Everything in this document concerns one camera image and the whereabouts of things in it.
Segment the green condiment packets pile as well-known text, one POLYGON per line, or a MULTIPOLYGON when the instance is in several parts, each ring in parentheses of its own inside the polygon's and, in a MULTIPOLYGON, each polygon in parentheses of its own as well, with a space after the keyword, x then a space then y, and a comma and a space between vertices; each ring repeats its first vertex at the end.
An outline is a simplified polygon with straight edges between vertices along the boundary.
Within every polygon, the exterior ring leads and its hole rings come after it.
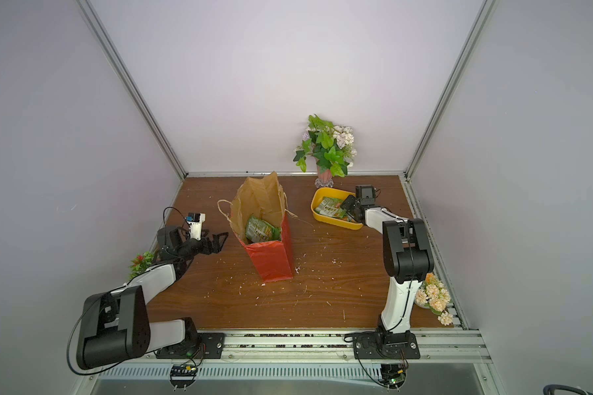
POLYGON ((323 197, 321 203, 315 208, 315 213, 334 219, 344 220, 347 213, 340 208, 343 199, 336 197, 323 197))

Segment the yellow plastic tray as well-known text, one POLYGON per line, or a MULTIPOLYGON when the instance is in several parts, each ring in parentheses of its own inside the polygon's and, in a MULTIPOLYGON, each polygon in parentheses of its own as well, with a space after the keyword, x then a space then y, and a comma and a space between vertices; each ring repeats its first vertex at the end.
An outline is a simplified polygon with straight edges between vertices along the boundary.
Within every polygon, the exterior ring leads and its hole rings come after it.
POLYGON ((363 225, 350 217, 348 211, 341 206, 354 193, 340 189, 318 189, 311 201, 311 211, 318 222, 334 225, 349 230, 360 230, 363 225))

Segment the red brown paper bag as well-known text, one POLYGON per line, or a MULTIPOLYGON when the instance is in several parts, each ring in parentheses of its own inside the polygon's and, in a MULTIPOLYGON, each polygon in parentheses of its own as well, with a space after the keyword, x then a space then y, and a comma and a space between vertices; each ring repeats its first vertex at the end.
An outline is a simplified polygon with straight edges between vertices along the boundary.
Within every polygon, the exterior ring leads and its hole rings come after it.
POLYGON ((217 209, 229 222, 262 281, 293 278, 288 201, 277 173, 246 179, 234 199, 217 201, 217 209))

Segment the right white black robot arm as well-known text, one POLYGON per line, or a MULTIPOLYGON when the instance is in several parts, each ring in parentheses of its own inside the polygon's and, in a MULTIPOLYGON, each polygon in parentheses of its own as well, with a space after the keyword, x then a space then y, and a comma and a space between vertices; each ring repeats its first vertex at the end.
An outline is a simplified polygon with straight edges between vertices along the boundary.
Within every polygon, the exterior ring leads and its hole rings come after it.
POLYGON ((349 216, 382 235, 383 263, 390 286, 379 328, 385 333, 410 330, 410 318, 421 283, 434 269, 423 220, 405 218, 377 204, 377 189, 362 184, 341 204, 349 216))

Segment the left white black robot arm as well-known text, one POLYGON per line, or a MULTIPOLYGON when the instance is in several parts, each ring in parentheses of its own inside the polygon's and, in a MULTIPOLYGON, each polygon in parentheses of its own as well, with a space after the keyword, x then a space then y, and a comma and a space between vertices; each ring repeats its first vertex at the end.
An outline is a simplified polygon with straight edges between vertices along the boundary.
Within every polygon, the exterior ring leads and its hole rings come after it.
POLYGON ((210 235, 206 230, 193 237, 172 225, 158 230, 158 249, 138 259, 138 275, 85 300, 69 336, 69 370, 79 376, 103 373, 152 353, 158 359, 184 359, 180 372, 192 375, 205 360, 220 359, 224 333, 199 332, 190 317, 153 322, 148 304, 181 280, 196 256, 220 253, 227 238, 226 232, 210 235))

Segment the small red flower plant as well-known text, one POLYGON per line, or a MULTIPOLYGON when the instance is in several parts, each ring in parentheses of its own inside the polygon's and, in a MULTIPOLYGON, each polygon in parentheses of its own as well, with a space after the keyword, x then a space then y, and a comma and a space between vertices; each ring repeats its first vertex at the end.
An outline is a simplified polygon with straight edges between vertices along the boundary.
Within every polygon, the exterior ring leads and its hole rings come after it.
POLYGON ((151 266, 153 266, 155 255, 154 253, 147 251, 143 254, 138 254, 129 266, 130 274, 129 279, 133 280, 137 276, 145 273, 151 266))

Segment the pink vase green plant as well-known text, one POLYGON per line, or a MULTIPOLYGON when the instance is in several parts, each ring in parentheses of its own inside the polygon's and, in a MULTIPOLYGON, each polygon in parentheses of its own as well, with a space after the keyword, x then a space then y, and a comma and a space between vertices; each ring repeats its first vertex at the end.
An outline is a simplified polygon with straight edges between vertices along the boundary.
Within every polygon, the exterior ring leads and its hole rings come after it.
POLYGON ((317 189, 334 187, 334 177, 344 178, 353 166, 357 149, 355 137, 349 126, 337 125, 319 115, 310 115, 301 143, 295 149, 293 162, 306 173, 307 160, 316 163, 317 189))

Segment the orange white flower pot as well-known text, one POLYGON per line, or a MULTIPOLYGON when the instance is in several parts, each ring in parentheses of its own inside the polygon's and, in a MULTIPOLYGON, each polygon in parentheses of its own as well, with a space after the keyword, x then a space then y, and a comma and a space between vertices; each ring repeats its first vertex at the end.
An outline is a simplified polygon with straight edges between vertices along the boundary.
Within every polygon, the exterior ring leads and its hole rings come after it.
POLYGON ((429 309, 438 317, 443 326, 454 324, 454 316, 448 310, 451 304, 451 294, 445 283, 434 273, 428 273, 421 283, 415 296, 415 304, 423 309, 429 309))

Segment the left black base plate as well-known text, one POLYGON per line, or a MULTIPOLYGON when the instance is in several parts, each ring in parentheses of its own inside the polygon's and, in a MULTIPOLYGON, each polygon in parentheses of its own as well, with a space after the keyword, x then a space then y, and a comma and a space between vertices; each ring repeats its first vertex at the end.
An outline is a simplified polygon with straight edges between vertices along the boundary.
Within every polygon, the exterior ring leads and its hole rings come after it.
POLYGON ((191 358, 219 360, 222 357, 226 335, 223 332, 200 332, 193 339, 156 351, 158 359, 191 358))

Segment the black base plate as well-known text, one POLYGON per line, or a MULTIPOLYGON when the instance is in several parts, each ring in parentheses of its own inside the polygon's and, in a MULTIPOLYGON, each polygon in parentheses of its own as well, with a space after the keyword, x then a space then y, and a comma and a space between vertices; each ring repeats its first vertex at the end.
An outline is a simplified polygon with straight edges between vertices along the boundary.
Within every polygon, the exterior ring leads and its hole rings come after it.
POLYGON ((193 339, 156 351, 158 359, 191 358, 219 360, 222 357, 226 335, 223 332, 200 332, 193 339))
POLYGON ((356 332, 346 336, 351 340, 354 357, 360 360, 419 360, 418 341, 410 331, 356 332))

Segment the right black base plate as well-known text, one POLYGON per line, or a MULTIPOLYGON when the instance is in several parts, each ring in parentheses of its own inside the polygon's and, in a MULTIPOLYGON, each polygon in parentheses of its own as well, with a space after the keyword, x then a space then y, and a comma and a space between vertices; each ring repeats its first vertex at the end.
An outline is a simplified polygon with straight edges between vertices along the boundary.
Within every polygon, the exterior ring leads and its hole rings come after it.
POLYGON ((418 341, 410 331, 356 332, 346 336, 351 340, 354 357, 360 360, 419 360, 418 341))

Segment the aluminium rail frame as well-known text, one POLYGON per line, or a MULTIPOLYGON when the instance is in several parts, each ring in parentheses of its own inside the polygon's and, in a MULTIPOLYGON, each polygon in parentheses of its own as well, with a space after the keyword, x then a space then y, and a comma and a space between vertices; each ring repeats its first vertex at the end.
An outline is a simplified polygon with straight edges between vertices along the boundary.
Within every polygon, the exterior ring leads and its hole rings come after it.
POLYGON ((227 330, 189 363, 154 355, 77 381, 76 394, 503 394, 476 330, 418 329, 386 351, 357 329, 227 330))

